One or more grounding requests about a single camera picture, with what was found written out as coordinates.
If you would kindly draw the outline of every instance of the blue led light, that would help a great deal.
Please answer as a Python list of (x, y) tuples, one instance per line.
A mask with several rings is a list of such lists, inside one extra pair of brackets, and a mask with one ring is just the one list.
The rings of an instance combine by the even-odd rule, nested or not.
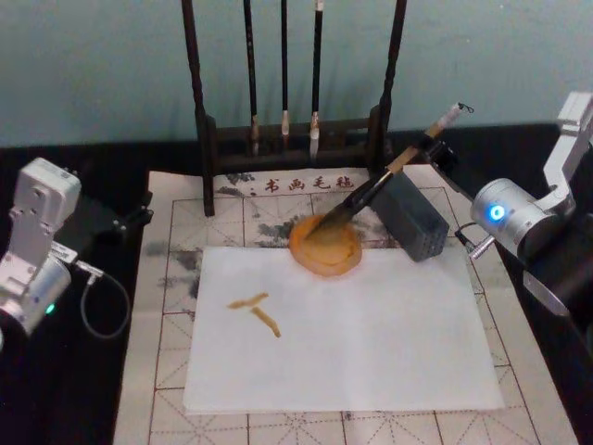
[(502, 207), (502, 206), (497, 205), (497, 206), (492, 206), (490, 208), (490, 212), (489, 212), (490, 219), (492, 221), (494, 221), (495, 223), (497, 223), (502, 218), (504, 218), (504, 214), (505, 214), (505, 211), (504, 211), (504, 207)]

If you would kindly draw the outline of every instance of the bamboo brush handle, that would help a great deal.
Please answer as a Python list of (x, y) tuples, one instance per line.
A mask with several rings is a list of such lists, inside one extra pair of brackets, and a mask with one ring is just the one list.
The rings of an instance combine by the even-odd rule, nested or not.
[[(458, 116), (461, 114), (461, 110), (461, 104), (454, 105), (447, 114), (428, 127), (424, 134), (432, 139), (435, 139), (445, 128), (449, 127), (449, 125), (458, 118)], [(404, 165), (414, 159), (419, 153), (420, 149), (418, 147), (409, 146), (389, 165), (387, 165), (387, 169), (393, 174), (401, 172), (401, 170), (404, 168)]]

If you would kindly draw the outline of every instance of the orange dish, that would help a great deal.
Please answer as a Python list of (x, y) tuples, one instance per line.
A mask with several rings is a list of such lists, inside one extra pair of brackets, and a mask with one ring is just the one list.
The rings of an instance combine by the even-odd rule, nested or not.
[(362, 258), (362, 248), (354, 228), (348, 224), (335, 233), (315, 235), (306, 239), (323, 215), (309, 216), (290, 233), (288, 247), (295, 260), (321, 276), (336, 276), (348, 272)]

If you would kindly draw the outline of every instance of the black cable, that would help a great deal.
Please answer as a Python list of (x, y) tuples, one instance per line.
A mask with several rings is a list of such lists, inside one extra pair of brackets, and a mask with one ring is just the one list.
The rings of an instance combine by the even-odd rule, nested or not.
[(86, 300), (89, 295), (89, 290), (93, 286), (92, 280), (89, 280), (87, 282), (86, 287), (84, 288), (84, 290), (82, 292), (81, 317), (82, 317), (82, 324), (84, 324), (84, 327), (86, 328), (86, 330), (93, 337), (99, 338), (101, 340), (112, 340), (113, 338), (118, 337), (123, 332), (123, 330), (126, 328), (126, 326), (128, 325), (128, 322), (130, 322), (130, 317), (132, 315), (132, 304), (130, 303), (130, 295), (128, 294), (128, 291), (125, 289), (125, 287), (118, 280), (113, 278), (113, 276), (109, 275), (108, 273), (103, 273), (103, 277), (106, 278), (109, 282), (111, 282), (115, 287), (117, 287), (120, 290), (121, 295), (123, 296), (125, 306), (126, 306), (126, 315), (123, 319), (123, 322), (121, 322), (120, 327), (118, 327), (111, 334), (101, 334), (100, 332), (96, 331), (91, 326), (91, 324), (89, 323), (88, 317), (86, 316)]

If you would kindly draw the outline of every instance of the teal wall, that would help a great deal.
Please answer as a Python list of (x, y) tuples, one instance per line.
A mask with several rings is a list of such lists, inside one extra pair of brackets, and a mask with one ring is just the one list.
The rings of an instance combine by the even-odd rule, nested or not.
[[(289, 0), (292, 121), (310, 116), (313, 1)], [(322, 119), (367, 116), (385, 74), (394, 0), (326, 0)], [(280, 0), (253, 0), (260, 121), (281, 118)], [(206, 106), (248, 125), (241, 0), (195, 0)], [(456, 100), (461, 124), (554, 119), (593, 88), (593, 3), (410, 0), (390, 127)], [(0, 146), (196, 137), (178, 0), (0, 1)]]

